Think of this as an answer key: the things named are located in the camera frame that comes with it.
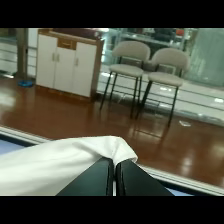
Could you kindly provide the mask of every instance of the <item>wooden cabinet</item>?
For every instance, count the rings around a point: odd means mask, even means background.
[[[91,98],[100,72],[102,41],[38,35],[36,84]]]

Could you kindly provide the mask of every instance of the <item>wooden floor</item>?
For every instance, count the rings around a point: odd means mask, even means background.
[[[186,118],[144,113],[129,119],[130,108],[73,98],[17,86],[14,79],[0,79],[0,125],[50,139],[114,135],[124,138],[137,153],[138,163],[183,177],[224,187],[224,129]],[[191,127],[180,125],[188,121]]]

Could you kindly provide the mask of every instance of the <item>beige chair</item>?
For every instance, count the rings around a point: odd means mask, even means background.
[[[139,68],[137,66],[132,65],[126,65],[126,64],[120,64],[122,57],[132,58],[132,59],[138,59],[141,61],[141,67],[143,67],[144,61],[148,60],[150,57],[150,48],[141,42],[138,41],[123,41],[120,42],[113,50],[112,55],[115,57],[119,57],[119,64],[114,64],[110,66],[110,76],[107,81],[107,85],[104,91],[104,95],[101,101],[100,110],[103,107],[103,103],[107,94],[107,89],[110,83],[111,75],[112,73],[115,73],[114,82],[112,85],[112,90],[110,93],[109,100],[111,101],[112,94],[114,91],[114,86],[116,84],[117,76],[123,75],[129,78],[135,79],[135,88],[134,88],[134,94],[133,94],[133,100],[132,100],[132,107],[131,107],[131,114],[132,117],[134,106],[135,106],[135,96],[139,81],[139,94],[138,94],[138,103],[140,103],[140,93],[141,93],[141,83],[142,83],[142,74],[143,70],[142,68]]]
[[[172,103],[172,109],[171,109],[171,113],[170,113],[169,121],[168,121],[168,126],[170,126],[170,123],[173,117],[173,110],[174,110],[174,106],[175,106],[175,102],[177,98],[177,92],[179,87],[183,84],[183,79],[181,79],[181,74],[182,74],[182,71],[188,70],[190,65],[190,60],[188,55],[181,50],[173,49],[173,48],[163,48],[161,50],[158,50],[154,54],[154,56],[152,57],[152,64],[156,66],[156,72],[152,72],[148,76],[149,83],[147,85],[142,102],[139,106],[138,112],[136,114],[136,118],[138,118],[138,115],[140,114],[140,112],[145,106],[145,102],[149,94],[152,83],[153,82],[161,83],[161,84],[176,87],[174,100]],[[178,68],[180,70],[179,77],[173,74],[157,72],[160,64],[171,65]]]

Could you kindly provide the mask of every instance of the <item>black metal chair leg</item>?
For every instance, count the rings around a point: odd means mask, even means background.
[[[138,90],[138,106],[140,105],[141,89],[142,89],[142,77],[140,77],[140,82],[139,82],[139,90]]]
[[[136,78],[136,80],[135,80],[135,89],[134,89],[132,106],[131,106],[131,114],[130,114],[131,118],[133,117],[133,112],[134,112],[134,107],[135,107],[135,96],[136,96],[137,87],[138,87],[138,78]]]
[[[102,99],[101,104],[100,104],[100,110],[103,107],[103,103],[104,103],[105,97],[107,95],[107,89],[108,89],[108,86],[109,86],[109,83],[110,83],[111,75],[112,75],[112,72],[110,72],[110,76],[109,76],[108,81],[107,81],[107,85],[106,85],[106,88],[105,88],[105,91],[104,91],[104,94],[103,94],[103,99]]]
[[[174,110],[175,103],[176,103],[178,89],[179,88],[177,87],[176,91],[175,91],[175,95],[174,95],[174,99],[173,99],[173,105],[172,105],[172,109],[171,109],[171,113],[170,113],[170,117],[169,117],[169,121],[168,121],[168,127],[170,127],[170,123],[171,123],[171,120],[173,118],[173,110]]]
[[[144,94],[144,96],[143,96],[142,102],[141,102],[141,104],[140,104],[140,106],[139,106],[139,109],[138,109],[138,112],[137,112],[137,114],[136,114],[136,116],[135,116],[135,119],[138,118],[138,115],[140,114],[140,112],[142,111],[142,109],[143,109],[144,106],[145,106],[145,102],[146,102],[146,99],[147,99],[147,96],[148,96],[148,94],[149,94],[149,91],[150,91],[151,86],[152,86],[152,81],[149,81],[149,83],[148,83],[148,85],[147,85],[147,87],[146,87],[145,94]]]
[[[116,80],[117,80],[117,73],[114,76],[114,83],[112,85],[112,90],[111,90],[111,93],[110,93],[110,99],[109,99],[109,101],[111,101],[111,99],[112,99],[112,94],[113,94],[113,91],[114,91],[114,86],[116,84]]]

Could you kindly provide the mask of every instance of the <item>white cabinet door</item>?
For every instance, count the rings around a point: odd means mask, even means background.
[[[96,45],[77,43],[73,93],[86,97],[90,96],[95,57]]]
[[[57,38],[39,35],[36,84],[53,88]]]
[[[57,48],[54,88],[72,92],[75,50]]]

